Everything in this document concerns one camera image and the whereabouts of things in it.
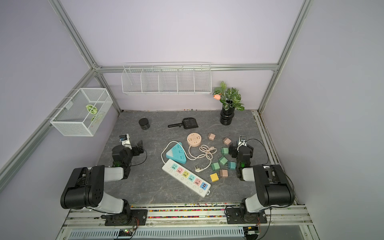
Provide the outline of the teal adapter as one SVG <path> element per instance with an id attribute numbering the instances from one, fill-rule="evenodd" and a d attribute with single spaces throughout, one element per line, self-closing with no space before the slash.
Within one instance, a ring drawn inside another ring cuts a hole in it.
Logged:
<path id="1" fill-rule="evenodd" d="M 237 167 L 237 163 L 236 162 L 228 162 L 228 170 L 235 170 Z"/>

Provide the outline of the green plug adapter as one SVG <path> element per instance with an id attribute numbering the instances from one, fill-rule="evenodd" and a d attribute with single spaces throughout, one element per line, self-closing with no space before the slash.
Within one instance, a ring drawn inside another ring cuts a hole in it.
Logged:
<path id="1" fill-rule="evenodd" d="M 229 153 L 229 148 L 228 147 L 222 147 L 221 148 L 221 153 L 222 153 L 223 156 L 229 155 L 230 154 Z"/>
<path id="2" fill-rule="evenodd" d="M 228 163 L 228 159 L 224 156 L 221 156 L 218 160 L 218 163 L 221 165 L 221 166 L 225 166 L 227 163 Z"/>
<path id="3" fill-rule="evenodd" d="M 220 164 L 216 162 L 211 164 L 211 168 L 215 172 L 215 171 L 219 171 L 221 167 L 220 167 Z"/>

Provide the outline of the yellow plug adapter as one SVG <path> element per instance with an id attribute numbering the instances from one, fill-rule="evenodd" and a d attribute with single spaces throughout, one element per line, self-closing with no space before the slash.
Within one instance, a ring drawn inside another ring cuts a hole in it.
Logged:
<path id="1" fill-rule="evenodd" d="M 212 183 L 217 182 L 219 180 L 219 176 L 217 173 L 211 174 L 210 178 L 211 178 Z"/>

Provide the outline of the teal triangular power socket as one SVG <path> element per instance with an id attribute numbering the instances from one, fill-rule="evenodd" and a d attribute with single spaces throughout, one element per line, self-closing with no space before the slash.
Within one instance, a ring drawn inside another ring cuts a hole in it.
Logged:
<path id="1" fill-rule="evenodd" d="M 175 144 L 169 151 L 166 152 L 166 157 L 179 164 L 185 164 L 187 162 L 183 145 L 180 142 Z"/>

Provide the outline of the long white power strip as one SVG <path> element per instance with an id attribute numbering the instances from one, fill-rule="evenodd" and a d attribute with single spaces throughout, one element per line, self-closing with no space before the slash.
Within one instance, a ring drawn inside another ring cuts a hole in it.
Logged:
<path id="1" fill-rule="evenodd" d="M 162 166 L 162 170 L 202 198 L 211 193 L 210 183 L 171 159 Z"/>

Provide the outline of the pink beige plug adapter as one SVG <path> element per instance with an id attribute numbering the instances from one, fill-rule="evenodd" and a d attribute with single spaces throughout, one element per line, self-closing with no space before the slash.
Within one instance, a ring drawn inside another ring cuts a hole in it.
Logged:
<path id="1" fill-rule="evenodd" d="M 231 143 L 232 143 L 231 139 L 229 139 L 229 138 L 224 138 L 223 139 L 223 144 L 224 145 L 229 146 L 229 145 L 231 145 Z"/>

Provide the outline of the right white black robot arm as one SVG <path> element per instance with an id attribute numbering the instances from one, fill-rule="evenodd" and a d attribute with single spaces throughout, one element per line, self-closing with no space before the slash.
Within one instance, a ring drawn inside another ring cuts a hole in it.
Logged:
<path id="1" fill-rule="evenodd" d="M 229 154 L 236 159 L 236 175 L 241 181 L 253 182 L 256 193 L 242 200 L 240 216 L 258 217 L 266 209 L 291 206 L 296 198 L 293 185 L 280 165 L 254 165 L 251 158 L 254 148 L 246 142 L 230 144 Z"/>

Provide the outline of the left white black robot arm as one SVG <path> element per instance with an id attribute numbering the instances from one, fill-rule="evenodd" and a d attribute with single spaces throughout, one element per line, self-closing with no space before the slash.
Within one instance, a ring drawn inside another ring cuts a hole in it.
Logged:
<path id="1" fill-rule="evenodd" d="M 91 168 L 76 168 L 61 195 L 60 204 L 63 209 L 91 209 L 105 214 L 130 216 L 131 209 L 127 200 L 118 199 L 107 194 L 105 183 L 125 180 L 128 178 L 133 157 L 145 152 L 143 142 L 136 146 L 128 141 L 112 149 L 113 165 Z"/>

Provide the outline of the round beige power socket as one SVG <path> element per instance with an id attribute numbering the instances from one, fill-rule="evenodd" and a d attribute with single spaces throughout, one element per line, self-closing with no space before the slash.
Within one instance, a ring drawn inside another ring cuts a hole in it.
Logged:
<path id="1" fill-rule="evenodd" d="M 187 143 L 190 147 L 199 147 L 202 143 L 202 137 L 198 133 L 191 133 L 187 136 Z"/>

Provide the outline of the small black round jar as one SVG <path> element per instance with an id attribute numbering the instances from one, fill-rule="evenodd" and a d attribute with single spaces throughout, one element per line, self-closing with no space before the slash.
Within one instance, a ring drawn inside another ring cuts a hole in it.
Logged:
<path id="1" fill-rule="evenodd" d="M 150 122 L 147 118 L 141 118 L 139 120 L 139 125 L 140 125 L 142 130 L 148 130 L 151 127 Z"/>

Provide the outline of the black ribbed vase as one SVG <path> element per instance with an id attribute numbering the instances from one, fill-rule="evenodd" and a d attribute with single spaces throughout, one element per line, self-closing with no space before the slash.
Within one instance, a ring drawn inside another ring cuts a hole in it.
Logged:
<path id="1" fill-rule="evenodd" d="M 223 105 L 222 110 L 220 112 L 220 123 L 224 126 L 230 125 L 234 118 L 235 107 L 232 107 L 232 105 L 232 103 Z"/>

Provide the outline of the green leaf in basket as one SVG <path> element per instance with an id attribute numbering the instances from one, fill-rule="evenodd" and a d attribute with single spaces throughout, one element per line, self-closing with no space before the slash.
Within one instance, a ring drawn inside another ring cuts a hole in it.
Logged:
<path id="1" fill-rule="evenodd" d="M 102 113 L 99 112 L 98 108 L 94 105 L 86 105 L 86 109 L 89 112 L 89 114 L 92 115 L 92 118 L 91 118 L 92 123 L 97 123 L 103 115 Z"/>

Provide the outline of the green artificial plant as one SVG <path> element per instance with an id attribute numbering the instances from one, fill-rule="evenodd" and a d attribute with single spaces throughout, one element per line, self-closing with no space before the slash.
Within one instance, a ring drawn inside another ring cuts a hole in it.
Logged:
<path id="1" fill-rule="evenodd" d="M 229 88 L 224 81 L 221 81 L 220 86 L 215 88 L 213 98 L 222 103 L 225 111 L 232 109 L 238 111 L 245 110 L 239 90 L 236 88 Z"/>

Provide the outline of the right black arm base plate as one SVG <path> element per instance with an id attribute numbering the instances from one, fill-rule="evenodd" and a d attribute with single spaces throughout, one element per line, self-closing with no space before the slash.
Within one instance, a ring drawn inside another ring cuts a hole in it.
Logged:
<path id="1" fill-rule="evenodd" d="M 225 207 L 227 224 L 266 224 L 268 222 L 265 213 L 249 213 L 241 208 Z"/>

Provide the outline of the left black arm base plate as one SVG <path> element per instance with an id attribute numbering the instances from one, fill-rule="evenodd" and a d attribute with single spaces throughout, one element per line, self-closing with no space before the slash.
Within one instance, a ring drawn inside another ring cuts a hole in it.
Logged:
<path id="1" fill-rule="evenodd" d="M 146 209 L 133 209 L 128 213 L 121 213 L 115 215 L 103 215 L 102 219 L 105 221 L 105 226 L 144 226 L 148 217 L 148 210 Z"/>

